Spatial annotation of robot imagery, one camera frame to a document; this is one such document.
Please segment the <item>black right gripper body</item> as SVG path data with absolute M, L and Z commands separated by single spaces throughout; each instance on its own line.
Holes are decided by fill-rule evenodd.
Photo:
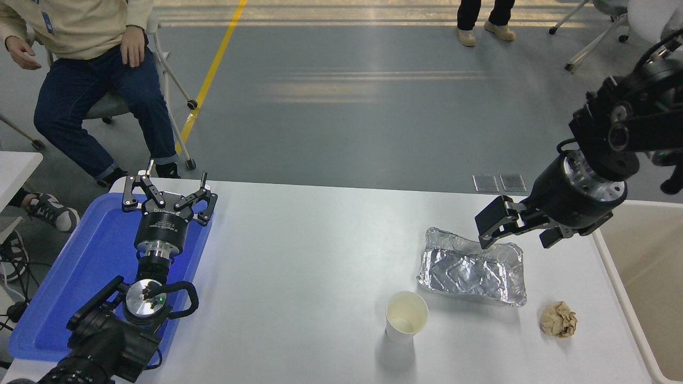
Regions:
M 624 183 L 600 177 L 584 155 L 559 155 L 536 179 L 526 198 L 526 219 L 592 233 L 624 201 Z

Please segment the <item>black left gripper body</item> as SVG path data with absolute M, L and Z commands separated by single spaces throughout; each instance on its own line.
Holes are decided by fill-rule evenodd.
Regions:
M 174 206 L 181 198 L 179 194 L 164 192 L 164 207 L 159 207 L 151 198 L 144 201 L 141 210 L 143 214 L 134 239 L 136 248 L 141 249 L 144 244 L 157 241 L 166 242 L 177 249 L 185 247 L 189 221 L 194 212 L 189 206 L 176 211 Z

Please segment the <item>person's right hand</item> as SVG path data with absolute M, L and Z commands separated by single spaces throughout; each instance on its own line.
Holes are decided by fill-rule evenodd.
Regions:
M 42 65 L 35 59 L 36 53 L 31 46 L 18 36 L 8 36 L 5 39 L 5 47 L 12 60 L 25 70 L 41 69 Z

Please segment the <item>person's left hand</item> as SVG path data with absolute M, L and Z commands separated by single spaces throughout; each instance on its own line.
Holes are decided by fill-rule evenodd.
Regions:
M 122 63 L 130 68 L 141 65 L 145 58 L 146 34 L 137 25 L 127 25 L 122 35 Z

